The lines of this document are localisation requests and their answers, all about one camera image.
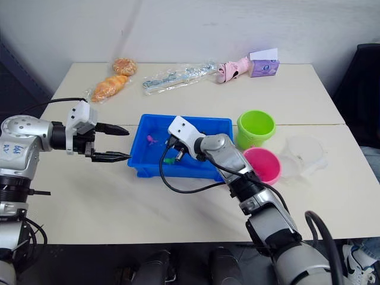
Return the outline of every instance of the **blue bin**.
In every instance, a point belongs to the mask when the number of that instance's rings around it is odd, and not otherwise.
[[[149,115],[141,116],[136,137],[131,150],[128,166],[137,170],[137,176],[148,178],[160,176],[159,161],[166,148],[169,137],[167,129],[175,116]],[[225,118],[184,117],[199,132],[206,135],[227,134],[233,141],[232,121]],[[157,142],[150,145],[147,136],[151,135]],[[178,151],[171,148],[166,158],[176,157]],[[186,153],[175,164],[163,164],[164,175],[168,177],[208,178],[223,181],[215,166],[209,161],[201,162]]]

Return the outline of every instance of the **green plastic cup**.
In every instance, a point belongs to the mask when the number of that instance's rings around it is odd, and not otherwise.
[[[260,110],[250,110],[237,119],[236,144],[243,150],[259,147],[276,131],[274,119]]]

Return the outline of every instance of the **pink cup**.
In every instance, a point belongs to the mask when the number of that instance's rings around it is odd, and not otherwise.
[[[275,184],[281,176],[281,163],[277,156],[262,147],[252,147],[243,152],[259,178],[269,185]]]

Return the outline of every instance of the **shoe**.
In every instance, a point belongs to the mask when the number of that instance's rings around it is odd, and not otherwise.
[[[347,268],[347,278],[353,285],[367,285],[368,283],[375,283],[376,277],[373,274],[375,271],[373,266],[362,268],[362,266],[355,260],[352,253],[358,250],[357,246],[343,245],[344,264]]]

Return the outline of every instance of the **white table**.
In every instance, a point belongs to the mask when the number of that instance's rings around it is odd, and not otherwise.
[[[142,78],[168,66],[139,65],[139,76]],[[105,64],[74,64],[54,98],[80,96],[80,91],[92,81],[95,83],[102,79],[106,68]],[[77,78],[80,73],[83,73],[83,82]],[[302,78],[302,82],[297,82],[296,78]],[[200,95],[202,89],[199,88],[202,86],[209,94]],[[100,121],[124,125],[131,135],[113,137],[97,134],[97,151],[129,153],[142,113],[176,112],[180,115],[230,117],[235,121],[243,110],[253,108],[237,102],[250,100],[256,102],[257,109],[271,112],[278,124],[297,124],[278,126],[276,134],[264,147],[279,153],[287,137],[309,135],[318,139],[326,151],[328,166],[325,169],[307,178],[280,179],[275,184],[303,237],[311,238],[303,216],[306,210],[314,210],[322,217],[333,238],[380,236],[378,227],[363,222],[369,216],[379,215],[379,183],[311,66],[282,65],[275,77],[242,77],[226,84],[225,88],[232,88],[229,86],[235,86],[234,97],[227,97],[225,91],[216,92],[223,88],[207,81],[161,93],[157,97],[145,97],[141,90],[138,93],[137,85],[132,85],[130,90],[126,89],[105,104],[96,105]],[[310,91],[313,96],[306,92],[307,86],[314,90]],[[136,88],[136,93],[131,92],[132,88]],[[255,89],[254,99],[246,95],[250,88]],[[277,90],[266,94],[272,100],[276,99],[278,104],[272,104],[263,95],[268,88]],[[211,111],[205,107],[207,104],[186,103],[179,105],[182,111],[178,111],[176,105],[166,104],[173,98],[190,95],[210,103],[214,101],[211,94],[216,93],[219,97],[224,96],[224,100],[218,101],[219,110]],[[286,94],[287,100],[283,100],[282,94]],[[65,121],[67,111],[74,104],[52,104],[43,118]],[[194,189],[213,182],[188,178],[170,178],[170,181],[181,189]],[[192,195],[176,194],[167,189],[160,178],[137,178],[135,170],[125,162],[92,163],[83,156],[67,156],[64,151],[53,151],[40,155],[32,187],[52,191],[51,197],[30,197],[28,211],[31,219],[45,225],[50,243],[250,240],[245,229],[247,217],[242,214],[238,201],[230,198],[225,186]]]
[[[132,83],[104,104],[94,104],[99,120],[109,124],[138,125],[145,113],[231,118],[234,124],[246,110],[271,114],[278,125],[343,124],[313,67],[309,64],[280,65],[275,76],[251,78],[248,74],[225,84],[204,80],[159,94],[146,96],[144,77],[174,64],[139,64]],[[54,95],[83,97],[84,91],[104,80],[108,64],[73,64]],[[49,106],[42,118],[66,120],[72,103]]]

